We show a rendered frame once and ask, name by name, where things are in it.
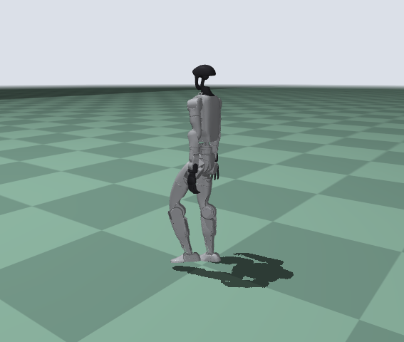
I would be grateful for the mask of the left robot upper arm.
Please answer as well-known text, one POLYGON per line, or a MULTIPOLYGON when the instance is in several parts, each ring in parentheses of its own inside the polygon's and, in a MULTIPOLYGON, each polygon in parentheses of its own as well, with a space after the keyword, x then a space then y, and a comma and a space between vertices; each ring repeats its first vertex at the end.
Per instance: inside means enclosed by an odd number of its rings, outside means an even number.
POLYGON ((200 117, 200 111, 202 109, 202 98, 193 98, 188 100, 187 109, 189 110, 190 114, 190 124, 192 125, 192 130, 197 133, 197 137, 199 140, 202 134, 200 117))

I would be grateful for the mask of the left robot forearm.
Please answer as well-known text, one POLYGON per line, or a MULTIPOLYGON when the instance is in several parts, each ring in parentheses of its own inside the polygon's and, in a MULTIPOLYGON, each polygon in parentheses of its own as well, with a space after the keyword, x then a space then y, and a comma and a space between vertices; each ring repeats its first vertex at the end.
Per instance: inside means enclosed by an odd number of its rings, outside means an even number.
POLYGON ((197 164, 199 168, 200 144, 198 143, 197 133, 193 130, 189 131, 188 140, 190 147, 188 168, 189 170, 192 170, 194 164, 197 164))

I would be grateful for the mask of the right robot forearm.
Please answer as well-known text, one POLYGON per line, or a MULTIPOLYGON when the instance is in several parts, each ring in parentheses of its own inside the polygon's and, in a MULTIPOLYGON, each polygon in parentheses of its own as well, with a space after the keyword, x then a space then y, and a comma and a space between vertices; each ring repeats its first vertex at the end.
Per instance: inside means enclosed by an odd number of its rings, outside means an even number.
POLYGON ((218 134, 218 138, 216 141, 210 142, 210 146, 212 147, 212 153, 215 154, 215 159, 217 159, 217 151, 218 151, 220 138, 221 138, 221 133, 218 134))

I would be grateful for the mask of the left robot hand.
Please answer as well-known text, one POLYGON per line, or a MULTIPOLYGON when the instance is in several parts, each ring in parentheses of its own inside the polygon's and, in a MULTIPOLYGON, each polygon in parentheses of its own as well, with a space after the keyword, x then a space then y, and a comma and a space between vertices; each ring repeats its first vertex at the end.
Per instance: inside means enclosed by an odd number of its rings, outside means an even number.
POLYGON ((200 192, 197 191, 196 188, 196 177, 195 173, 197 173, 198 170, 198 165, 194 164, 192 170, 188 169, 188 172, 190 173, 187 178, 187 184, 188 184, 188 189, 190 192, 193 194, 199 194, 200 192))

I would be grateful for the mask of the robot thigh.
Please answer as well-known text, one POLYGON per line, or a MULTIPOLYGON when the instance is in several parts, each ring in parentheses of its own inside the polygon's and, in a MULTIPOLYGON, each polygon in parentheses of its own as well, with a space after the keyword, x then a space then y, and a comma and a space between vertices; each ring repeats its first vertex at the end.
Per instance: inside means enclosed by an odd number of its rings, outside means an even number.
POLYGON ((203 172, 202 175, 196 180, 196 188, 197 191, 200 192, 197 194, 197 201, 200 206, 202 216, 206 219, 213 218, 217 213, 215 206, 208 202, 212 189, 212 178, 210 175, 215 175, 217 168, 218 164, 215 162, 211 171, 203 172))
MULTIPOLYGON (((185 196, 185 194, 188 191, 188 184, 187 184, 187 178, 188 175, 190 174, 188 172, 188 163, 185 164, 185 166, 180 170, 178 175, 175 178, 175 181, 172 186, 172 190, 170 193, 170 214, 171 210, 174 207, 179 207, 183 211, 183 216, 186 213, 185 206, 183 204, 180 204, 180 200, 185 196)), ((199 168, 197 170, 197 173, 195 173, 196 180, 202 175, 204 172, 204 166, 205 164, 203 161, 199 160, 199 168)))

